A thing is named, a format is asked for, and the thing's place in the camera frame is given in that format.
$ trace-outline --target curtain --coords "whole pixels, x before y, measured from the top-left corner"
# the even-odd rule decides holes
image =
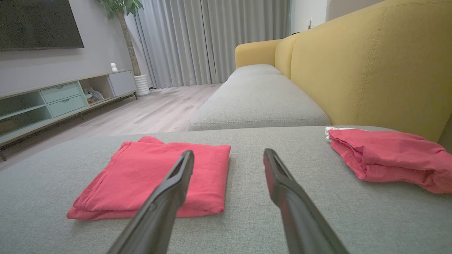
[[[222,83],[239,44],[289,35],[289,0],[143,0],[136,22],[154,88]]]

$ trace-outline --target sofa backrest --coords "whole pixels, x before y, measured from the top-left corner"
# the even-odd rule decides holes
[[[286,37],[282,39],[276,46],[275,67],[288,78],[290,78],[290,71],[292,66],[293,45],[300,35],[300,33],[296,33],[294,35]]]
[[[436,142],[452,113],[451,24],[452,0],[386,0],[280,41],[275,66],[334,125]]]

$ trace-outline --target white door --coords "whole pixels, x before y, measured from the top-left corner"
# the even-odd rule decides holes
[[[110,79],[115,97],[130,94],[137,90],[132,71],[113,73],[108,75],[108,78]]]

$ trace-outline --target crumpled red cloth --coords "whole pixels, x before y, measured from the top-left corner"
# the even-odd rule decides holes
[[[433,193],[452,193],[452,155],[437,143],[403,132],[328,133],[331,147],[361,180],[404,181]]]
[[[146,136],[121,145],[107,167],[75,200],[67,218],[91,221],[133,217],[186,150],[194,153],[194,167],[177,217],[223,212],[230,146],[165,144]]]

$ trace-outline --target tv cabinet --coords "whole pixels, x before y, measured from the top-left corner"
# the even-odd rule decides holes
[[[104,99],[88,103],[85,88],[101,92]],[[6,160],[2,146],[105,103],[132,94],[138,99],[136,90],[132,71],[121,70],[0,94],[0,158]]]

